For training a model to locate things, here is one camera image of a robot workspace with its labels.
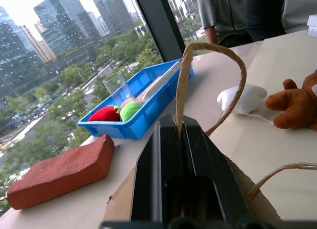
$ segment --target city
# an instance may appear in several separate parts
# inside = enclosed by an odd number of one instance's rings
[[[107,75],[128,80],[163,62],[136,0],[92,1],[96,11],[41,0],[33,26],[0,3],[0,197],[34,163],[90,136],[77,122],[109,96]],[[205,42],[197,0],[167,1],[185,43]],[[0,216],[9,208],[1,202]]]

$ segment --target window frame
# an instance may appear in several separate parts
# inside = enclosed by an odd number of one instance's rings
[[[185,44],[168,0],[136,0],[164,62],[183,56]]]

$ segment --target blue tray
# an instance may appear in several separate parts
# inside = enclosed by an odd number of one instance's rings
[[[128,84],[135,97],[141,94],[157,77],[162,76],[173,64],[182,59],[165,62],[155,66],[147,67],[135,74]],[[176,86],[179,71],[176,71],[170,79],[153,94],[150,99],[126,122],[88,122],[88,119],[99,109],[115,105],[111,96],[101,102],[90,113],[83,117],[78,125],[85,127],[92,135],[102,136],[108,134],[110,137],[140,139],[148,130],[157,117],[163,112],[176,95]],[[190,77],[194,75],[191,68]]]

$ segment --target paper bag handle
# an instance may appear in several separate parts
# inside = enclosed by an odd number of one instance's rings
[[[317,164],[315,163],[293,163],[293,164],[288,164],[281,166],[268,175],[266,175],[264,178],[262,178],[253,188],[249,191],[246,197],[247,203],[249,203],[255,196],[256,194],[260,191],[260,188],[262,187],[265,182],[267,182],[270,178],[275,176],[277,173],[287,170],[287,169],[300,169],[300,170],[317,170]]]
[[[193,43],[189,44],[183,54],[183,59],[182,59],[182,64],[180,68],[180,73],[178,77],[178,83],[177,83],[177,91],[176,91],[176,126],[178,130],[178,134],[180,136],[181,130],[182,130],[182,121],[183,121],[183,115],[184,115],[184,103],[185,103],[185,97],[187,93],[187,88],[188,88],[188,79],[189,79],[189,73],[190,73],[190,65],[193,60],[193,55],[195,50],[211,50],[211,51],[216,51],[219,53],[223,53],[227,55],[229,58],[231,58],[233,61],[235,61],[241,70],[241,80],[239,83],[238,90],[236,94],[234,95],[234,98],[232,102],[230,103],[229,107],[227,110],[224,112],[222,117],[218,120],[218,122],[208,129],[206,131],[206,135],[209,136],[212,134],[212,132],[223,123],[223,121],[229,116],[229,114],[232,112],[233,108],[236,106],[242,91],[244,89],[244,86],[246,84],[247,80],[247,71],[246,71],[246,66],[242,59],[235,54],[234,51],[222,47],[219,45],[210,45],[207,43]]]

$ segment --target gray shirt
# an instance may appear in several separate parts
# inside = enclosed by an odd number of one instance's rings
[[[198,0],[198,7],[203,28],[215,26],[219,42],[247,32],[245,0]]]
[[[285,0],[282,22],[286,33],[308,29],[309,15],[317,14],[317,0]]]

